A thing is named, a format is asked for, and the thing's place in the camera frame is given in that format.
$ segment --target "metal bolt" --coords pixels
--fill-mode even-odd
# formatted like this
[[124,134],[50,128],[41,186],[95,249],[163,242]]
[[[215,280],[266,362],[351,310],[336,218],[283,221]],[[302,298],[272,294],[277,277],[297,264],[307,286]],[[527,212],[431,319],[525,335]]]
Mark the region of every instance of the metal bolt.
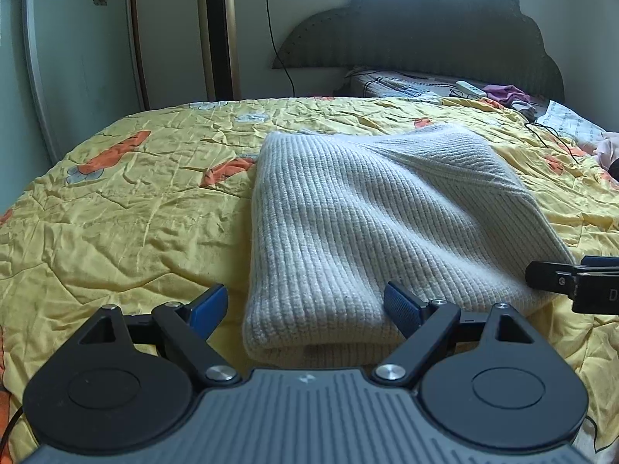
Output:
[[214,382],[227,382],[236,377],[236,370],[231,366],[218,364],[206,370],[206,377]]
[[379,379],[400,380],[406,375],[406,370],[398,364],[382,364],[374,373]]

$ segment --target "white knit sweater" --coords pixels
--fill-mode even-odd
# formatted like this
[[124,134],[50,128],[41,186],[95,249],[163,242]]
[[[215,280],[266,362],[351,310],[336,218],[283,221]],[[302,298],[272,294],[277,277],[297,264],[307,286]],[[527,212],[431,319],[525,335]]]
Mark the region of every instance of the white knit sweater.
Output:
[[446,124],[397,136],[273,133],[253,195],[252,358],[287,367],[373,364],[402,341],[390,280],[473,311],[528,314],[532,260],[573,263],[535,200],[485,140]]

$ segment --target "headboard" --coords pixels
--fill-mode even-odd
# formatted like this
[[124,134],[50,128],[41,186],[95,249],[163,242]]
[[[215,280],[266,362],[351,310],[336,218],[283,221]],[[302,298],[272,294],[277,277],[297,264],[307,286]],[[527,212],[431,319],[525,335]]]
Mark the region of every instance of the headboard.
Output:
[[519,0],[351,0],[305,19],[279,56],[286,67],[434,73],[564,98],[559,68]]

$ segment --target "yellow blanket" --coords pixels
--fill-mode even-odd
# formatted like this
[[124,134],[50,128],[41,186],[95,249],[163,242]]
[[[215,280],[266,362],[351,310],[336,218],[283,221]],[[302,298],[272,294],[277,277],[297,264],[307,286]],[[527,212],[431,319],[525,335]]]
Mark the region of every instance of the yellow blanket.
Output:
[[[223,283],[230,309],[210,342],[236,367],[251,366],[240,332],[250,198],[270,131],[379,135],[460,123],[515,169],[577,259],[619,255],[616,184],[573,148],[575,162],[566,147],[572,142],[540,128],[532,133],[514,111],[455,99],[440,106],[390,98],[191,106],[119,120],[70,152],[0,217],[3,383],[12,393],[11,412],[28,379],[106,303],[146,313]],[[570,307],[560,297],[531,320],[586,384],[596,444],[604,447],[619,435],[619,319],[578,316]],[[19,423],[12,456],[21,460],[34,447]]]

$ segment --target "purple cloth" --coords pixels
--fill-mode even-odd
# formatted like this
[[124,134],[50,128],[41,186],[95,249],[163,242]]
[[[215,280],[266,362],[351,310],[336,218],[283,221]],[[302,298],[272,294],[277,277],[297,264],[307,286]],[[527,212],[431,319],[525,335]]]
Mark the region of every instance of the purple cloth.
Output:
[[493,101],[500,102],[503,106],[511,108],[514,101],[531,103],[531,98],[513,85],[487,85],[484,91]]

